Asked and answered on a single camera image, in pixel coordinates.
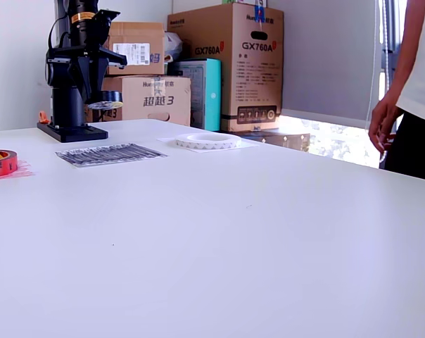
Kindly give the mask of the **person right hand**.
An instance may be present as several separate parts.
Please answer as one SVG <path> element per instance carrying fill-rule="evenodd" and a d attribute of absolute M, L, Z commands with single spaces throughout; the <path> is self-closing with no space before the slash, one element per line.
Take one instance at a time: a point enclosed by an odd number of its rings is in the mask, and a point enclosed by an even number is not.
<path fill-rule="evenodd" d="M 396 106 L 396 99 L 384 97 L 372 111 L 369 139 L 382 154 L 390 147 L 390 135 L 394 122 L 402 115 Z"/>

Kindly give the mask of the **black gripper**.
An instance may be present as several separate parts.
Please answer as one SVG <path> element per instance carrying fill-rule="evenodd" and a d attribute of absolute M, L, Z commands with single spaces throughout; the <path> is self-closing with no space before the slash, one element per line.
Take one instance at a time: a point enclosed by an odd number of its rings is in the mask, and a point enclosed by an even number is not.
<path fill-rule="evenodd" d="M 103 79 L 108 65 L 125 67 L 127 57 L 101 46 L 92 50 L 86 46 L 70 46 L 49 49 L 46 53 L 46 62 L 70 62 L 70 76 L 80 92 L 83 102 L 87 103 L 89 100 L 98 101 L 101 98 Z"/>

